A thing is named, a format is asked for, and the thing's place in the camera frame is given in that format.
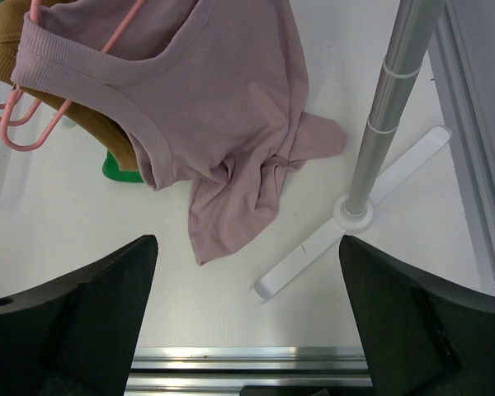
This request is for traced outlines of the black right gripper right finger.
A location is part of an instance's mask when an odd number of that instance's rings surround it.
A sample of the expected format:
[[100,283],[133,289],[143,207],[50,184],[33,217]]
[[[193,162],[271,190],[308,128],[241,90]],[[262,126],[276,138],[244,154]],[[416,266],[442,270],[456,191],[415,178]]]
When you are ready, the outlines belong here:
[[354,236],[339,260],[377,395],[495,395],[495,297]]

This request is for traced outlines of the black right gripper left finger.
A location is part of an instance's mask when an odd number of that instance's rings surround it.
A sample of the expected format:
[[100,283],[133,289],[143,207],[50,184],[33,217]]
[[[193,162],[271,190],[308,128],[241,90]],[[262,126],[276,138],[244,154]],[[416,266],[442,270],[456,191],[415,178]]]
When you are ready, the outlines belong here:
[[157,258],[144,235],[0,298],[0,395],[122,395]]

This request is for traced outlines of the mauve tank top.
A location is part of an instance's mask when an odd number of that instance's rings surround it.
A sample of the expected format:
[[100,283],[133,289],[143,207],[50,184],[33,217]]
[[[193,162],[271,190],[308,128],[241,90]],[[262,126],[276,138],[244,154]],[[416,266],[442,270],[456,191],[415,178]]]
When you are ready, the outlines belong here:
[[275,217],[289,170],[340,154],[339,125],[305,110],[309,79],[287,1],[76,1],[25,19],[12,81],[107,116],[144,182],[191,183],[197,263],[231,255]]

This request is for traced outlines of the brown tank top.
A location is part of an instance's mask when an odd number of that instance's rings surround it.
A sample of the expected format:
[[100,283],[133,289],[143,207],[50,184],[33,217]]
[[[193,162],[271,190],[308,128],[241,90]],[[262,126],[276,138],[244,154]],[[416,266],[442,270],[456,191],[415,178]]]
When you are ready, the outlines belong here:
[[[18,46],[30,0],[0,2],[0,82],[12,84]],[[73,103],[65,115],[99,141],[115,158],[123,171],[136,171],[138,164],[134,148],[126,133],[113,120],[78,103]]]

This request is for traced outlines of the pink hanger of mauve top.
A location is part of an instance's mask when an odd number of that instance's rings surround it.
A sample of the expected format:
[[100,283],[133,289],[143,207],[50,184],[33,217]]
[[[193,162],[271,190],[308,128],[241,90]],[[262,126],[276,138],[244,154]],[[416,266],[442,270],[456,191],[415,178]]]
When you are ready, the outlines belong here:
[[28,16],[37,26],[54,33],[48,15],[57,18],[55,26],[63,27],[66,33],[80,35],[81,44],[108,53],[127,29],[132,19],[143,6],[144,1],[74,1],[59,2],[46,7],[42,1],[32,1]]

